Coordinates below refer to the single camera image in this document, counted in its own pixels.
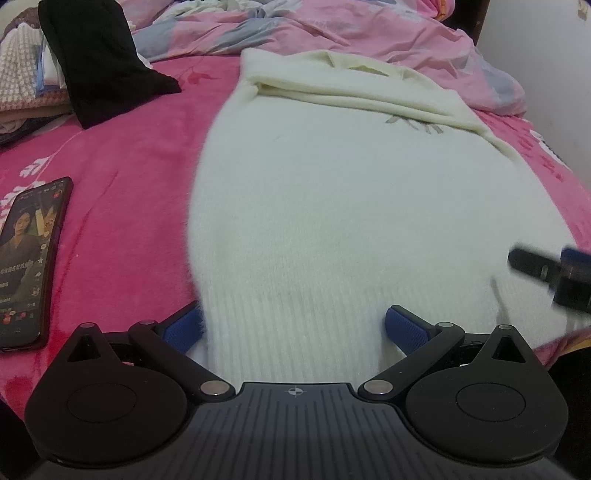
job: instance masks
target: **blue gripper pad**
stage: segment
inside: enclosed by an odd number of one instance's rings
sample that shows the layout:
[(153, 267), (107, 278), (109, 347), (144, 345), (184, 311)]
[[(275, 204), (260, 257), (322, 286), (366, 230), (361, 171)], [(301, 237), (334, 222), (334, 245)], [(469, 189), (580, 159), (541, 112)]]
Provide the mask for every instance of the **blue gripper pad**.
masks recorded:
[(430, 332), (427, 328), (433, 328), (432, 325), (399, 307), (396, 307), (396, 310), (394, 307), (388, 309), (384, 323), (388, 338), (405, 355), (410, 355), (431, 339)]
[(171, 322), (164, 331), (163, 339), (182, 353), (189, 349), (203, 336), (203, 313), (199, 304), (194, 304), (187, 312)]
[(591, 255), (574, 248), (565, 248), (560, 255), (560, 261), (567, 264), (591, 264)]

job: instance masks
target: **metal pivot screw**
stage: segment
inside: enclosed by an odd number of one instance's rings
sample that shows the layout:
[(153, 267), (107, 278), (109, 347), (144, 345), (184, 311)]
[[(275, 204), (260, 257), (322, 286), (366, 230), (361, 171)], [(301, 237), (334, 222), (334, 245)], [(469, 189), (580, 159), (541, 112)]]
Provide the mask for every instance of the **metal pivot screw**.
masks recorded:
[(363, 388), (373, 395), (385, 395), (390, 393), (394, 386), (387, 380), (370, 380), (364, 383)]
[(230, 385), (223, 380), (209, 380), (201, 384), (201, 391), (206, 395), (218, 397), (230, 390)]

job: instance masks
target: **white sweater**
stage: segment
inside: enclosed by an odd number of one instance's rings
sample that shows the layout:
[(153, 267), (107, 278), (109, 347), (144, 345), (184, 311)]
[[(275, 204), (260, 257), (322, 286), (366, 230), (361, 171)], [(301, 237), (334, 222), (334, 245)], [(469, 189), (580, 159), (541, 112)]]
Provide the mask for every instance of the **white sweater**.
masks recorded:
[(222, 378), (357, 386), (400, 358), (392, 304), (467, 332), (512, 323), (533, 347), (562, 336), (547, 291), (507, 267), (516, 243), (573, 238), (456, 92), (356, 55), (242, 53), (189, 220)]

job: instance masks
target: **woman on phone screen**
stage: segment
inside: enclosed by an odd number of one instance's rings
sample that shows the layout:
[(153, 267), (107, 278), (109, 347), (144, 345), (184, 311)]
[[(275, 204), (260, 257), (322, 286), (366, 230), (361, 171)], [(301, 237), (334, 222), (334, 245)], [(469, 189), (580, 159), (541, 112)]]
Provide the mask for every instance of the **woman on phone screen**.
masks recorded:
[(29, 210), (20, 211), (12, 224), (13, 236), (0, 247), (0, 309), (8, 306), (8, 297), (16, 292), (27, 268), (39, 258), (39, 241), (28, 233), (33, 218)]

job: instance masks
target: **white wall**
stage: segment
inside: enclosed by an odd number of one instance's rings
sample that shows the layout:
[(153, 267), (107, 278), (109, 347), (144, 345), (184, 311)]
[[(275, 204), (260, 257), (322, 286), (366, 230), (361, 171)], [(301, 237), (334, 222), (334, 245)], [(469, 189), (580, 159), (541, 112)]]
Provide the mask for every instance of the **white wall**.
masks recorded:
[(578, 0), (491, 0), (478, 49), (513, 75), (526, 117), (591, 189), (591, 8)]

